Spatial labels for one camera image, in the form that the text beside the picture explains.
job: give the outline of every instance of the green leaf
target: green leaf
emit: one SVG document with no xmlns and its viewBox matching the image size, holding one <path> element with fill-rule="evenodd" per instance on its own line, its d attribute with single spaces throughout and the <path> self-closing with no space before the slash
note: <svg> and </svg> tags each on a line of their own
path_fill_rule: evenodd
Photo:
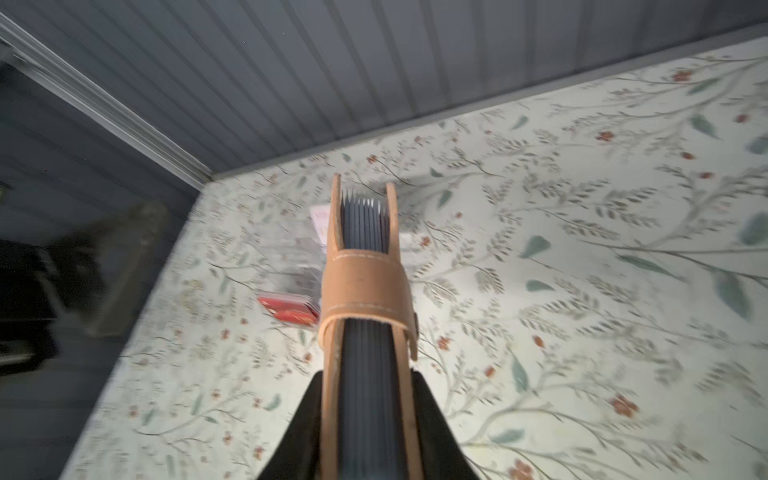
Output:
<svg viewBox="0 0 768 480">
<path fill-rule="evenodd" d="M 515 377 L 515 390 L 518 393 L 528 390 L 528 374 L 525 372 L 518 357 L 515 357 L 515 361 L 512 363 L 512 376 Z"/>
<path fill-rule="evenodd" d="M 656 273 L 663 273 L 664 275 L 669 275 L 674 279 L 679 280 L 676 275 L 673 275 L 672 273 L 669 273 L 668 270 L 665 270 L 664 268 L 661 268 L 656 263 L 651 262 L 650 260 L 645 260 L 644 258 L 635 257 L 634 255 L 618 255 L 618 259 L 622 262 L 627 262 L 631 265 L 636 266 L 637 268 L 640 268 L 642 270 L 648 270 L 649 272 L 656 272 Z"/>
<path fill-rule="evenodd" d="M 762 155 L 768 151 L 768 134 L 760 135 L 746 146 L 746 151 L 751 154 Z"/>
<path fill-rule="evenodd" d="M 176 476 L 176 467 L 174 466 L 174 457 L 165 455 L 165 467 L 168 469 L 168 475 Z"/>
<path fill-rule="evenodd" d="M 200 411 L 200 404 L 203 403 L 203 394 L 197 396 L 197 398 L 194 401 L 194 404 L 192 405 L 192 416 L 197 415 L 197 413 Z"/>
<path fill-rule="evenodd" d="M 712 138 L 717 138 L 717 135 L 715 134 L 715 126 L 712 125 L 712 122 L 707 120 L 707 118 L 702 114 L 695 114 L 693 117 L 691 117 L 690 124 L 693 128 L 700 131 L 701 133 Z"/>
<path fill-rule="evenodd" d="M 520 118 L 518 118 L 518 122 L 510 130 L 517 130 L 518 128 L 522 127 L 527 123 L 528 123 L 528 117 L 526 117 L 525 115 L 520 115 Z"/>
<path fill-rule="evenodd" d="M 144 413 L 144 417 L 141 420 L 142 426 L 147 425 L 149 422 L 151 422 L 153 417 L 154 417 L 154 409 L 150 410 L 147 413 Z"/>
<path fill-rule="evenodd" d="M 230 278 L 228 276 L 225 276 L 224 280 L 221 280 L 221 286 L 219 287 L 219 295 L 221 295 L 227 290 L 227 286 L 229 284 L 230 284 Z"/>
<path fill-rule="evenodd" d="M 720 81 L 719 78 L 710 78 L 709 80 L 702 81 L 698 85 L 694 86 L 688 91 L 688 95 L 694 95 L 699 93 L 700 91 L 705 91 L 712 85 L 716 84 L 718 81 Z"/>
<path fill-rule="evenodd" d="M 739 241 L 744 245 L 757 245 L 768 238 L 768 214 L 760 212 L 750 218 L 739 232 Z"/>
<path fill-rule="evenodd" d="M 443 190 L 442 194 L 440 195 L 440 200 L 437 200 L 437 208 L 447 204 L 448 200 L 451 200 L 452 195 L 453 193 L 450 190 Z"/>
<path fill-rule="evenodd" d="M 750 299 L 744 294 L 739 277 L 731 272 L 712 269 L 717 296 L 745 320 L 750 319 Z"/>
<path fill-rule="evenodd" d="M 523 429 L 507 429 L 498 435 L 490 435 L 488 439 L 494 443 L 513 443 L 521 440 L 525 436 Z"/>
<path fill-rule="evenodd" d="M 543 252 L 551 246 L 552 244 L 549 243 L 546 238 L 541 235 L 534 235 L 528 239 L 528 243 L 525 244 L 525 248 L 523 249 L 523 253 L 520 254 L 520 258 L 531 258 L 536 253 Z"/>
<path fill-rule="evenodd" d="M 274 409 L 280 406 L 280 403 L 282 400 L 280 399 L 280 394 L 276 393 L 274 397 L 272 397 L 272 400 L 270 400 L 270 403 L 264 407 L 265 410 L 268 412 L 272 412 Z"/>
<path fill-rule="evenodd" d="M 541 282 L 540 280 L 529 280 L 525 282 L 525 289 L 529 292 L 538 292 L 539 290 L 554 290 L 554 288 L 544 282 Z"/>
</svg>

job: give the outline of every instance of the wall trim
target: wall trim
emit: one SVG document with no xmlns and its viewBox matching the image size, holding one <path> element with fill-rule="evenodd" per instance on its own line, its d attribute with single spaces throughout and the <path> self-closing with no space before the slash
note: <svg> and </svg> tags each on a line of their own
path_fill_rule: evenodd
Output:
<svg viewBox="0 0 768 480">
<path fill-rule="evenodd" d="M 12 49 L 12 65 L 92 118 L 162 168 L 202 190 L 213 172 L 117 98 L 0 13 L 0 39 Z"/>
<path fill-rule="evenodd" d="M 409 128 L 421 127 L 422 125 L 431 124 L 437 121 L 445 120 L 447 118 L 455 117 L 456 115 L 466 114 L 472 111 L 483 110 L 485 108 L 493 108 L 500 104 L 505 104 L 510 101 L 517 101 L 523 98 L 532 97 L 534 95 L 543 94 L 548 91 L 560 90 L 561 88 L 572 87 L 573 85 L 582 84 L 589 81 L 595 81 L 603 77 L 610 77 L 625 73 L 627 71 L 637 70 L 638 68 L 645 68 L 651 65 L 657 65 L 664 63 L 665 61 L 677 60 L 678 58 L 690 57 L 703 53 L 705 51 L 714 50 L 716 48 L 727 47 L 729 45 L 735 45 L 743 43 L 745 41 L 753 40 L 768 35 L 768 22 L 759 23 L 750 27 L 740 28 L 739 30 L 730 31 L 728 33 L 718 35 L 715 37 L 705 38 L 704 40 L 693 41 L 676 47 L 667 48 L 665 50 L 656 51 L 648 55 L 642 55 L 640 57 L 632 58 L 626 61 L 620 61 L 618 63 L 607 65 L 604 67 L 595 68 L 594 70 L 588 70 L 581 73 L 568 75 L 567 77 L 558 78 L 553 81 L 547 81 L 542 84 L 537 84 L 528 88 L 522 88 L 506 94 L 500 94 L 484 100 L 465 104 L 456 108 L 450 108 L 436 112 L 434 114 L 428 114 L 423 117 L 413 118 L 400 122 L 398 124 L 389 125 L 387 127 L 380 128 L 365 132 L 352 137 L 343 138 L 338 141 L 334 141 L 328 144 L 320 145 L 318 147 L 311 147 L 306 150 L 285 154 L 281 157 L 275 157 L 271 160 L 262 161 L 256 164 L 246 165 L 244 167 L 234 168 L 220 174 L 214 175 L 214 180 L 220 180 L 227 177 L 234 177 L 235 175 L 244 174 L 253 170 L 259 170 L 260 168 L 272 167 L 273 165 L 283 164 L 287 161 L 296 160 L 299 158 L 310 157 L 312 155 L 321 154 L 326 151 L 336 150 L 342 147 L 348 147 L 352 144 L 358 144 L 360 142 L 368 141 L 373 138 L 383 137 L 385 135 L 394 134 L 399 131 L 408 130 Z"/>
</svg>

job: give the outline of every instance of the white floral surface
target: white floral surface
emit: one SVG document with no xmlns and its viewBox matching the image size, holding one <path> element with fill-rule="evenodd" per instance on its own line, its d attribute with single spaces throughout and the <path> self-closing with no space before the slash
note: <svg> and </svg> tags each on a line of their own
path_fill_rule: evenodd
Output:
<svg viewBox="0 0 768 480">
<path fill-rule="evenodd" d="M 427 378 L 480 478 L 768 478 L 768 38 L 209 184 L 63 478 L 253 478 L 321 352 L 331 176 L 398 185 Z"/>
</svg>

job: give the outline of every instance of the red packet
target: red packet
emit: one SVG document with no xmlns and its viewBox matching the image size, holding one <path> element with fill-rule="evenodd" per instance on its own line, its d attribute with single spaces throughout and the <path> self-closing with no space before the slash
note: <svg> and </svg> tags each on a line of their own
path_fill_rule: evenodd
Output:
<svg viewBox="0 0 768 480">
<path fill-rule="evenodd" d="M 306 295 L 262 292 L 258 299 L 259 303 L 281 322 L 315 326 L 319 319 L 319 308 L 312 298 Z"/>
</svg>

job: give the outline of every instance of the orange flower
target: orange flower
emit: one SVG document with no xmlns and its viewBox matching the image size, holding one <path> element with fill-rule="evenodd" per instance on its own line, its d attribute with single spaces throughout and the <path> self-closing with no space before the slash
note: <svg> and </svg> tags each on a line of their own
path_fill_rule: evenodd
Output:
<svg viewBox="0 0 768 480">
<path fill-rule="evenodd" d="M 615 137 L 614 132 L 612 131 L 602 131 L 600 132 L 600 135 L 595 137 L 598 140 L 601 141 L 611 141 L 611 138 Z"/>
<path fill-rule="evenodd" d="M 623 415 L 628 419 L 631 419 L 634 413 L 640 410 L 637 405 L 627 400 L 623 395 L 616 395 L 616 397 L 610 400 L 609 403 L 614 407 L 616 413 Z"/>
<path fill-rule="evenodd" d="M 532 480 L 532 473 L 533 469 L 530 465 L 517 459 L 515 460 L 515 467 L 509 469 L 509 478 L 514 480 Z"/>
<path fill-rule="evenodd" d="M 441 336 L 437 339 L 437 347 L 440 350 L 448 350 L 448 344 L 451 342 L 451 339 L 445 338 L 444 336 Z"/>
<path fill-rule="evenodd" d="M 690 70 L 678 70 L 672 75 L 672 81 L 689 81 L 692 74 Z"/>
</svg>

